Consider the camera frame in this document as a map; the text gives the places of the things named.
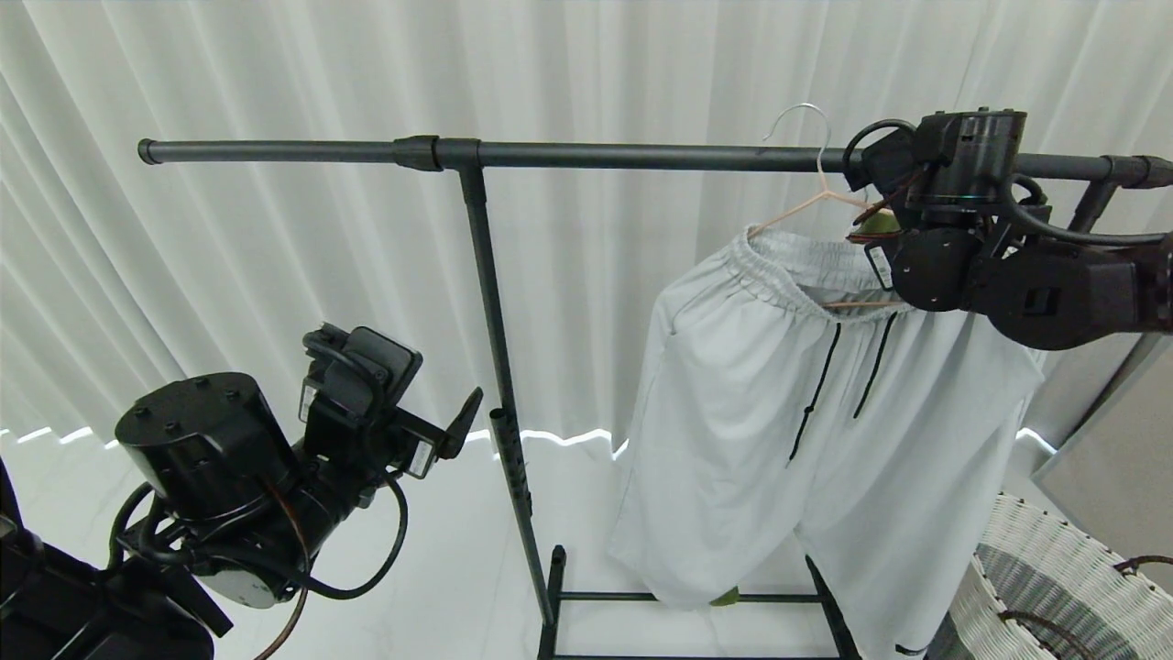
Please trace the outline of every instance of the brown basket handle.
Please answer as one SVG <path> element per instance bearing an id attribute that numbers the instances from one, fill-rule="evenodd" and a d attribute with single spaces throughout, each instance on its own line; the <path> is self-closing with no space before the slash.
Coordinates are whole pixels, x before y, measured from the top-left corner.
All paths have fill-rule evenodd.
<path id="1" fill-rule="evenodd" d="M 1022 620 L 1022 621 L 1030 621 L 1031 624 L 1037 624 L 1037 625 L 1046 628 L 1047 631 L 1051 631 L 1052 633 L 1055 633 L 1055 634 L 1059 635 L 1060 638 L 1063 638 L 1063 641 L 1066 641 L 1067 644 L 1071 645 L 1072 648 L 1074 648 L 1077 652 L 1079 652 L 1079 655 L 1082 655 L 1084 658 L 1084 660 L 1094 660 L 1092 658 L 1091 651 L 1087 651 L 1087 647 L 1084 646 L 1083 642 L 1080 642 L 1079 639 L 1076 635 L 1071 634 L 1071 631 L 1064 628 L 1063 626 L 1060 626 L 1058 624 L 1049 621 L 1049 620 L 1039 617 L 1038 614 L 1031 614 L 1030 612 L 1018 612 L 1018 611 L 1015 611 L 1015 610 L 1008 610 L 1006 612 L 999 613 L 998 614 L 998 619 L 1002 619 L 1003 621 L 1005 621 L 1008 619 L 1013 619 L 1016 621 Z"/>
<path id="2" fill-rule="evenodd" d="M 1124 562 L 1112 566 L 1120 573 L 1125 576 L 1135 576 L 1137 567 L 1141 564 L 1169 564 L 1173 565 L 1173 557 L 1165 557 L 1164 554 L 1141 554 L 1140 557 L 1133 557 L 1132 559 L 1125 559 Z"/>

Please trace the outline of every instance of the clothing rail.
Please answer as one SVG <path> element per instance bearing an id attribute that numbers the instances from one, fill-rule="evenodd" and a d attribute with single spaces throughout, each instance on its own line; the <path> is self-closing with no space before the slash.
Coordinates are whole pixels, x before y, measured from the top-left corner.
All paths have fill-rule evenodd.
<path id="1" fill-rule="evenodd" d="M 469 231 L 476 258 L 481 298 L 493 353 L 501 407 L 490 411 L 493 436 L 501 456 L 509 498 L 513 502 L 517 531 L 521 535 L 526 563 L 534 594 L 542 613 L 538 660 L 595 658 L 619 659 L 633 655 L 562 655 L 557 653 L 558 622 L 564 601 L 643 601 L 644 593 L 576 592 L 563 590 L 567 552 L 555 546 L 549 577 L 544 576 L 533 524 L 533 496 L 526 475 L 526 462 L 517 422 L 513 374 L 506 342 L 501 291 L 493 253 L 484 168 L 589 168 L 589 169 L 659 169 L 714 171 L 815 171 L 819 149 L 805 147 L 734 147 L 674 144 L 589 144 L 482 142 L 473 138 L 415 135 L 392 142 L 343 141 L 198 141 L 158 142 L 142 140 L 138 156 L 148 164 L 168 162 L 350 162 L 389 163 L 421 171 L 456 170 L 468 211 Z M 843 171 L 843 149 L 827 149 L 822 169 Z M 859 161 L 859 152 L 853 162 Z M 1116 186 L 1143 179 L 1150 163 L 1139 156 L 1060 156 L 1019 154 L 1016 170 L 1035 178 L 1067 178 L 1103 183 L 1094 202 L 1106 203 Z M 1089 188 L 1087 197 L 1092 195 Z M 1082 230 L 1091 227 L 1094 217 L 1084 220 Z M 752 594 L 748 603 L 802 603 L 822 606 L 830 627 L 838 658 L 859 660 L 860 655 L 843 622 L 834 597 L 818 569 L 807 558 L 815 585 L 814 594 Z M 670 656 L 642 656 L 670 658 Z"/>

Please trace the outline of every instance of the curtain fold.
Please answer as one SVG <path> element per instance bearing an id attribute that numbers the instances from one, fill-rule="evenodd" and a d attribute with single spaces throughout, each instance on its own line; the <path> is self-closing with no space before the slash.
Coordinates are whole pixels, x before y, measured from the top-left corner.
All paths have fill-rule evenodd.
<path id="1" fill-rule="evenodd" d="M 1162 0 L 5 2 L 0 426 L 109 440 L 147 392 L 238 370 L 292 431 L 299 339 L 321 320 L 421 351 L 405 404 L 425 417 L 446 423 L 477 385 L 496 400 L 455 175 L 147 166 L 141 137 L 754 144 L 811 101 L 836 145 L 876 118 L 981 104 L 1028 110 L 1028 151 L 1168 156 L 1168 25 Z M 822 135 L 794 113 L 771 143 Z M 617 444 L 658 291 L 816 189 L 730 172 L 487 179 L 522 424 Z M 1045 186 L 1067 217 L 1080 186 Z M 1099 229 L 1171 229 L 1171 204 L 1121 191 Z M 848 216 L 821 204 L 791 226 L 834 238 Z M 1028 424 L 1062 441 L 1133 342 L 1053 356 Z"/>

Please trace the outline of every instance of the clothes hanger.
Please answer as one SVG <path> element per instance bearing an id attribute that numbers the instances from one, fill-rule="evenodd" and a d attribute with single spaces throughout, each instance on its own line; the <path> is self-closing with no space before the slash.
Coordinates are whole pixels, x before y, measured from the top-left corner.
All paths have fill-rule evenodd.
<path id="1" fill-rule="evenodd" d="M 750 229 L 750 238 L 753 238 L 758 233 L 761 233 L 771 224 L 781 222 L 787 217 L 791 217 L 792 215 L 801 211 L 802 209 L 806 209 L 807 206 L 821 202 L 822 199 L 838 199 L 840 202 L 846 202 L 848 204 L 852 204 L 853 206 L 859 206 L 861 209 L 869 209 L 872 206 L 872 204 L 868 204 L 867 202 L 861 202 L 855 197 L 848 197 L 847 195 L 841 195 L 839 192 L 835 192 L 827 184 L 827 173 L 822 171 L 822 152 L 827 150 L 828 145 L 830 145 L 830 120 L 827 118 L 827 113 L 822 111 L 822 108 L 820 108 L 819 106 L 815 106 L 814 103 L 796 103 L 794 106 L 791 106 L 789 108 L 786 108 L 785 110 L 781 111 L 781 114 L 778 115 L 778 118 L 774 120 L 774 124 L 769 127 L 769 132 L 764 135 L 761 137 L 761 141 L 765 142 L 766 140 L 769 140 L 769 137 L 774 134 L 774 130 L 778 129 L 778 123 L 782 121 L 782 117 L 786 116 L 786 114 L 789 113 L 791 110 L 796 110 L 799 108 L 808 108 L 819 113 L 819 116 L 822 117 L 822 123 L 827 129 L 823 132 L 822 147 L 819 147 L 819 155 L 815 156 L 815 169 L 819 171 L 819 183 L 822 185 L 822 190 L 820 190 L 813 197 L 802 202 L 801 204 L 782 212 L 782 215 L 775 217 L 774 219 L 771 219 L 769 222 L 765 222 L 762 224 L 759 224 Z"/>
<path id="2" fill-rule="evenodd" d="M 750 229 L 750 238 L 753 238 L 758 233 L 761 233 L 771 224 L 781 222 L 782 219 L 786 219 L 787 217 L 791 217 L 792 215 L 822 199 L 838 199 L 840 202 L 846 202 L 854 206 L 865 209 L 865 213 L 869 215 L 876 212 L 874 204 L 869 204 L 866 200 L 866 197 L 865 200 L 856 199 L 855 197 L 848 197 L 847 195 L 841 195 L 839 192 L 835 192 L 827 184 L 827 173 L 822 170 L 822 154 L 823 151 L 827 150 L 827 147 L 830 145 L 830 120 L 827 117 L 827 113 L 822 111 L 822 108 L 820 108 L 819 106 L 815 106 L 814 103 L 795 103 L 794 106 L 786 108 L 778 115 L 778 117 L 774 118 L 774 124 L 769 127 L 769 132 L 762 135 L 761 141 L 765 142 L 774 135 L 774 131 L 778 130 L 779 122 L 782 121 L 782 117 L 786 116 L 786 113 L 789 113 L 791 110 L 796 110 L 799 108 L 808 108 L 819 113 L 819 116 L 822 117 L 823 127 L 826 127 L 827 129 L 823 132 L 822 147 L 819 147 L 819 154 L 815 156 L 815 170 L 818 170 L 819 172 L 819 183 L 822 185 L 822 190 L 820 190 L 813 197 L 802 202 L 801 204 L 782 212 L 774 219 L 771 219 L 769 222 L 759 224 Z M 820 306 L 822 306 L 823 308 L 854 308 L 854 307 L 882 307 L 882 306 L 893 306 L 899 304 L 903 304 L 903 301 L 902 300 L 852 300 L 841 302 L 823 302 Z"/>

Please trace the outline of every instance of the elastic waistband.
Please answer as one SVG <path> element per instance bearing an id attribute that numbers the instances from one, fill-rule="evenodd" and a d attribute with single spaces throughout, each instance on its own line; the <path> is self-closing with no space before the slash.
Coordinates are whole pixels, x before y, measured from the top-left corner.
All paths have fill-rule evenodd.
<path id="1" fill-rule="evenodd" d="M 863 252 L 863 245 L 847 240 L 819 240 L 780 227 L 750 238 L 746 227 L 726 247 L 726 266 L 754 295 L 778 306 L 835 321 L 874 320 L 911 309 L 891 306 L 859 307 L 854 313 L 833 313 L 812 299 L 802 286 L 863 293 L 883 299 L 880 281 Z"/>

